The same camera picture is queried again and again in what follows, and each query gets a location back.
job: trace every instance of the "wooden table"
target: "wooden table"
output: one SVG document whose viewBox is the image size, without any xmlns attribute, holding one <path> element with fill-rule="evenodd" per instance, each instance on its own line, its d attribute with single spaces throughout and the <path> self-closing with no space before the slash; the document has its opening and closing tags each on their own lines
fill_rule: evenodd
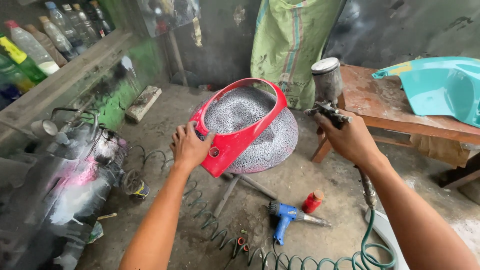
<svg viewBox="0 0 480 270">
<path fill-rule="evenodd" d="M 340 71 L 344 88 L 343 95 L 338 99 L 338 106 L 362 117 L 367 126 L 410 134 L 438 136 L 480 145 L 480 128 L 449 116 L 415 115 L 405 92 L 400 89 L 399 77 L 373 79 L 372 73 L 377 70 L 350 65 L 342 65 Z M 412 147 L 410 141 L 398 141 L 379 136 L 374 136 L 374 139 L 379 142 Z M 322 162 L 331 149 L 332 146 L 328 140 L 325 137 L 321 139 L 312 162 Z"/>
</svg>

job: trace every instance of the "spring coil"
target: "spring coil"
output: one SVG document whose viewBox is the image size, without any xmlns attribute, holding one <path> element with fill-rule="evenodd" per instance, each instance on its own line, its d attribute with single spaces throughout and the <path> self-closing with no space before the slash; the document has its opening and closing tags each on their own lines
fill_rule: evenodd
<svg viewBox="0 0 480 270">
<path fill-rule="evenodd" d="M 164 156 L 164 162 L 163 162 L 163 165 L 162 165 L 162 169 L 166 166 L 166 164 L 168 162 L 172 161 L 172 160 L 167 160 L 166 154 L 161 150 L 154 150 L 154 151 L 150 152 L 148 155 L 145 155 L 145 149 L 141 146 L 139 146 L 139 147 L 142 148 L 142 150 L 144 151 L 143 164 L 145 164 L 146 160 L 155 152 L 160 152 Z M 292 270 L 293 269 L 292 268 L 293 267 L 292 263 L 295 260 L 297 260 L 301 263 L 301 266 L 300 266 L 301 270 L 305 269 L 305 263 L 307 263 L 308 261 L 313 261 L 317 265 L 317 268 L 316 268 L 317 270 L 320 270 L 322 265 L 326 262 L 332 263 L 334 265 L 334 268 L 333 268 L 334 270 L 339 270 L 339 264 L 343 261 L 350 261 L 351 264 L 352 264 L 352 269 L 353 270 L 357 270 L 357 267 L 361 270 L 371 270 L 370 267 L 367 265 L 367 262 L 371 263 L 374 266 L 379 267 L 380 269 L 391 268 L 396 263 L 395 255 L 388 247 L 386 247 L 384 245 L 381 245 L 381 244 L 377 244 L 377 243 L 369 243 L 369 244 L 366 243 L 370 233 L 372 232 L 373 221 L 375 220 L 375 209 L 374 208 L 371 208 L 370 222 L 369 222 L 369 225 L 367 227 L 367 231 L 365 232 L 365 235 L 364 235 L 364 237 L 362 239 L 362 242 L 361 242 L 361 251 L 355 252 L 352 257 L 341 257 L 337 261 L 333 261 L 330 258 L 323 258 L 320 261 L 317 261 L 313 257 L 310 257 L 310 256 L 302 259 L 298 255 L 293 255 L 292 257 L 289 258 L 283 252 L 280 253 L 279 255 L 277 255 L 276 253 L 274 253 L 272 251 L 269 251 L 268 253 L 265 254 L 264 251 L 260 248 L 255 249 L 252 252 L 252 255 L 250 256 L 250 252 L 251 252 L 250 244 L 245 242 L 244 244 L 240 245 L 240 244 L 238 244 L 238 238 L 236 238 L 236 237 L 232 237 L 232 238 L 228 239 L 228 237 L 227 237 L 228 229 L 223 229 L 223 230 L 219 231 L 219 223 L 218 223 L 217 219 L 214 218 L 213 213 L 211 211 L 206 210 L 208 202 L 206 202 L 202 199 L 203 191 L 200 190 L 200 189 L 197 189 L 198 182 L 196 180 L 191 180 L 191 176 L 188 177 L 187 183 L 185 184 L 185 188 L 187 188 L 187 186 L 189 184 L 194 184 L 194 185 L 191 189 L 189 189 L 188 191 L 186 191 L 183 194 L 183 199 L 186 200 L 190 195 L 192 195 L 194 193 L 197 193 L 198 197 L 196 197 L 195 200 L 193 200 L 191 203 L 187 204 L 187 206 L 188 207 L 194 207 L 196 205 L 203 204 L 203 207 L 197 213 L 195 213 L 193 215 L 193 218 L 196 219 L 196 218 L 199 218 L 199 217 L 205 216 L 205 215 L 208 217 L 206 219 L 206 221 L 202 224 L 200 229 L 204 230 L 209 226 L 214 226 L 214 230 L 212 232 L 212 235 L 210 236 L 210 241 L 214 241 L 218 237 L 221 237 L 220 246 L 218 248 L 219 250 L 222 250 L 229 243 L 234 244 L 232 256 L 231 256 L 230 260 L 228 261 L 228 263 L 226 264 L 224 269 L 226 269 L 231 264 L 231 262 L 235 258 L 238 257 L 238 255 L 240 254 L 240 252 L 243 250 L 243 248 L 245 246 L 248 249 L 247 251 L 245 251 L 245 252 L 247 252 L 247 266 L 250 266 L 252 264 L 253 259 L 260 254 L 260 257 L 262 258 L 262 270 L 265 270 L 266 268 L 268 268 L 267 261 L 270 257 L 275 258 L 275 270 L 279 269 L 280 264 L 282 264 L 287 270 Z M 389 263 L 386 263 L 386 264 L 381 264 L 373 255 L 366 252 L 366 250 L 370 247 L 377 247 L 377 248 L 385 250 L 388 254 L 390 254 L 391 261 Z M 359 262 L 356 261 L 356 259 L 359 255 L 360 255 L 360 258 L 361 258 L 361 261 L 362 261 L 363 265 L 361 265 Z M 287 260 L 288 265 L 285 265 L 281 261 L 282 257 L 284 257 Z"/>
</svg>

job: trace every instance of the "left hand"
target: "left hand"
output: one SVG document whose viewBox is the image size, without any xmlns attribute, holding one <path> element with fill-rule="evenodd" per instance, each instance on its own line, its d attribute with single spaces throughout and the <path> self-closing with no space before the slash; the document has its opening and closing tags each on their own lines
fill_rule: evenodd
<svg viewBox="0 0 480 270">
<path fill-rule="evenodd" d="M 200 165 L 206 158 L 216 134 L 216 131 L 210 130 L 205 140 L 201 141 L 195 133 L 196 125 L 196 121 L 179 125 L 172 135 L 173 143 L 170 144 L 174 165 L 190 171 Z"/>
</svg>

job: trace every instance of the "hand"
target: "hand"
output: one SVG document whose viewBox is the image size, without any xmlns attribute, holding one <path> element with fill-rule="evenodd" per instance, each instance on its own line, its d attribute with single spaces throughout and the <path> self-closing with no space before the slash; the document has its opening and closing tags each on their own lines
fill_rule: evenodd
<svg viewBox="0 0 480 270">
<path fill-rule="evenodd" d="M 173 143 L 170 144 L 170 149 L 173 152 L 174 165 L 183 170 L 192 171 L 203 162 L 216 134 L 214 130 L 210 130 L 202 142 L 195 133 L 196 125 L 196 121 L 179 125 L 172 135 Z"/>
<path fill-rule="evenodd" d="M 317 113 L 313 117 L 320 126 L 318 135 L 325 132 L 328 140 L 337 153 L 344 158 L 365 169 L 383 154 L 370 135 L 365 122 L 360 116 L 352 112 L 340 110 L 341 114 L 353 117 L 351 123 L 343 125 L 339 130 L 332 125 L 332 122 L 325 116 Z"/>
</svg>

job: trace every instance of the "spray gun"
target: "spray gun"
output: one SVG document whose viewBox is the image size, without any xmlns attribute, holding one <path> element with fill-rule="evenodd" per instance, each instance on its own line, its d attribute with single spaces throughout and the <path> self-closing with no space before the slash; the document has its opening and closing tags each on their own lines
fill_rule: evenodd
<svg viewBox="0 0 480 270">
<path fill-rule="evenodd" d="M 341 129 L 344 124 L 351 123 L 353 118 L 339 113 L 336 109 L 338 97 L 342 94 L 343 80 L 340 73 L 340 61 L 335 58 L 325 58 L 312 65 L 312 76 L 315 82 L 315 104 L 312 109 L 305 110 L 308 116 L 314 116 L 319 113 L 324 115 L 337 129 Z M 370 209 L 376 204 L 375 191 L 372 188 L 370 178 L 357 166 L 359 170 L 360 181 L 363 186 L 363 197 Z"/>
<path fill-rule="evenodd" d="M 332 226 L 330 222 L 324 219 L 305 214 L 302 210 L 298 210 L 294 206 L 279 202 L 270 202 L 268 205 L 268 213 L 280 218 L 280 221 L 276 226 L 275 234 L 273 235 L 273 238 L 277 240 L 280 245 L 283 245 L 283 237 L 291 221 L 306 221 L 318 224 L 322 227 Z"/>
</svg>

